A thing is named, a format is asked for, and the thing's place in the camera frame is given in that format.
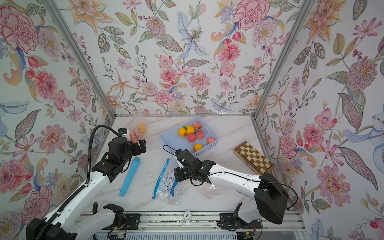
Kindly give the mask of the clear pink-zipper zip bag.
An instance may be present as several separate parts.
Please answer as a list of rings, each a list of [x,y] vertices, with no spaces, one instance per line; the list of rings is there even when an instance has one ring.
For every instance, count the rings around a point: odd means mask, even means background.
[[[146,124],[147,130],[148,130],[148,124],[147,124],[147,121],[145,118],[145,113],[144,113],[143,108],[140,108],[136,112],[134,117],[126,125],[123,126],[123,128],[127,129],[127,132],[130,134],[130,132],[133,131],[134,129],[136,129],[138,127],[138,125],[140,125],[140,124]]]

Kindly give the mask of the clear blue-zipper zip bag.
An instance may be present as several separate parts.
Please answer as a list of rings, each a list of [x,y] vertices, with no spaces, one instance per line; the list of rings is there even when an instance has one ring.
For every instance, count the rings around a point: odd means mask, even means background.
[[[156,182],[152,199],[168,205],[179,205],[182,185],[177,182],[175,168],[179,165],[175,159],[167,159]]]

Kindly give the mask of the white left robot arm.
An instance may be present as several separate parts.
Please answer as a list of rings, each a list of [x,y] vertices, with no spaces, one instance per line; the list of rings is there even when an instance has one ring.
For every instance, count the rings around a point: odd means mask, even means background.
[[[109,151],[90,170],[81,184],[59,207],[42,219],[33,219],[26,228],[28,240],[87,240],[107,227],[121,227],[126,217],[124,209],[107,204],[98,213],[78,221],[85,208],[123,172],[132,157],[147,151],[146,141],[133,143],[125,137],[109,142]]]

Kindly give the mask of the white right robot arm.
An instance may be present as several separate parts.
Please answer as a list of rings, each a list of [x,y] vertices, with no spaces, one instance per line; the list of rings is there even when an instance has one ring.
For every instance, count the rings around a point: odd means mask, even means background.
[[[236,210],[236,218],[250,223],[264,218],[281,225],[286,212],[289,194],[283,185],[269,173],[247,175],[225,168],[213,161],[200,161],[188,150],[176,150],[179,166],[175,168],[178,183],[189,180],[194,186],[223,185],[251,198]]]

